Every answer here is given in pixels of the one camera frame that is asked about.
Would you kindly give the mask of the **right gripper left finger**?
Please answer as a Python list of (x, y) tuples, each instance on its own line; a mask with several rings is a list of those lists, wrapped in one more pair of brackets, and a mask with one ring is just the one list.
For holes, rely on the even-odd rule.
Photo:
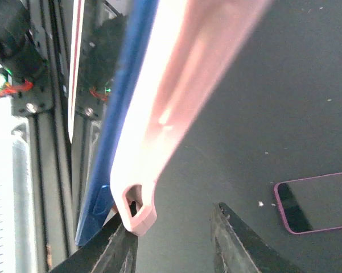
[(56, 266), (52, 273), (135, 273), (138, 237), (115, 214), (86, 245)]

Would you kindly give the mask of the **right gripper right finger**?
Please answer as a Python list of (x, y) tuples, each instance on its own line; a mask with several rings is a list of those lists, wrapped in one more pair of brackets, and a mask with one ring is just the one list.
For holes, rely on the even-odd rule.
[(214, 272), (302, 272), (223, 202), (213, 204), (211, 242)]

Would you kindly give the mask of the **purple phone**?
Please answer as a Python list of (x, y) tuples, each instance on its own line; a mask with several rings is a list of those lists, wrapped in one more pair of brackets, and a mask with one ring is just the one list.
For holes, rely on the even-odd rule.
[(342, 172), (277, 183), (274, 196), (291, 234), (342, 229)]

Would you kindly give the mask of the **pink phone case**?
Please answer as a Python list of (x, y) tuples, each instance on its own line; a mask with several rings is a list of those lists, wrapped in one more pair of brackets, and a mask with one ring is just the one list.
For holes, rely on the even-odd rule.
[(121, 131), (110, 188), (124, 227), (156, 220), (157, 180), (269, 1), (160, 1)]

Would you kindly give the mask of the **blue phone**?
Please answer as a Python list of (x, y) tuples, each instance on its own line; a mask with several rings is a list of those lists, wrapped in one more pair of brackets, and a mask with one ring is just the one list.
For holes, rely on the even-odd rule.
[(131, 1), (126, 13), (105, 16), (106, 1), (74, 1), (69, 68), (68, 132), (88, 107), (101, 121), (97, 149), (80, 204), (75, 242), (84, 246), (115, 204), (110, 178), (116, 149), (140, 73), (157, 1)]

